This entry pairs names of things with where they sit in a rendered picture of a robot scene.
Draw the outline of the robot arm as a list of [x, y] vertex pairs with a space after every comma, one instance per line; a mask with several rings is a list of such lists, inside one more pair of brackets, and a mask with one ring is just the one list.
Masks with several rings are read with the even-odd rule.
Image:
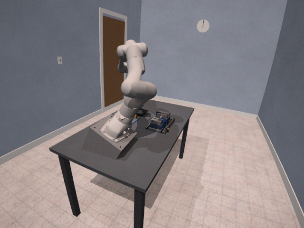
[[122, 94], [128, 98], [100, 130], [106, 138], [115, 143], [130, 135], [134, 116], [144, 103], [157, 94], [154, 84], [141, 80], [145, 72], [143, 57], [148, 54], [147, 45], [128, 40], [125, 45], [118, 46], [116, 53], [119, 57], [118, 71], [128, 73], [121, 85]]

